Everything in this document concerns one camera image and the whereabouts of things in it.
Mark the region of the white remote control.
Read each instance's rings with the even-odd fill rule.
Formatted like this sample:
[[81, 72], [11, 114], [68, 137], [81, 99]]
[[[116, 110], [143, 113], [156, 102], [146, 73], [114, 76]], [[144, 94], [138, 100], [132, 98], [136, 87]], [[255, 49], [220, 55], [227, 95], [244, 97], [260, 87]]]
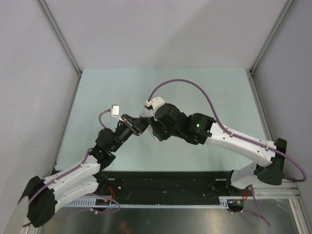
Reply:
[[[139, 114], [139, 116], [140, 116], [140, 117], [152, 117], [153, 114], [152, 114], [152, 112], [149, 111], [149, 110], [144, 110], [144, 111], [142, 111], [142, 112]], [[153, 129], [152, 129], [151, 125], [148, 126], [147, 130], [149, 131], [150, 135], [151, 135], [152, 137], [154, 137], [154, 135], [153, 135]]]

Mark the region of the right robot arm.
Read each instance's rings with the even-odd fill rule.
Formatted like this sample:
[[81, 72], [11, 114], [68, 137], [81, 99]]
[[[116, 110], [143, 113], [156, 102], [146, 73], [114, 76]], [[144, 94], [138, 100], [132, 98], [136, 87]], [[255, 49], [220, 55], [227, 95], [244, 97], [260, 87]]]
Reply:
[[251, 164], [229, 173], [225, 183], [229, 195], [237, 195], [257, 182], [281, 185], [284, 158], [276, 151], [284, 149], [286, 141], [260, 140], [236, 131], [228, 133], [214, 118], [201, 113], [187, 116], [169, 103], [152, 104], [151, 109], [150, 125], [159, 141], [178, 137], [193, 145], [217, 146], [252, 160]]

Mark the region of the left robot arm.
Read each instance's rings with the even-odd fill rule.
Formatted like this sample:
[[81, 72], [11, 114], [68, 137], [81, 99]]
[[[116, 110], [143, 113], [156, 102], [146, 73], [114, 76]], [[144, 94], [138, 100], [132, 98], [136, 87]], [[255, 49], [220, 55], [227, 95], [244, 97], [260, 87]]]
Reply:
[[73, 166], [54, 175], [35, 176], [27, 183], [21, 197], [28, 197], [26, 226], [43, 226], [67, 203], [87, 194], [104, 194], [108, 183], [99, 173], [114, 160], [116, 152], [132, 135], [140, 136], [150, 125], [151, 116], [131, 117], [123, 114], [115, 130], [104, 127], [96, 144]]

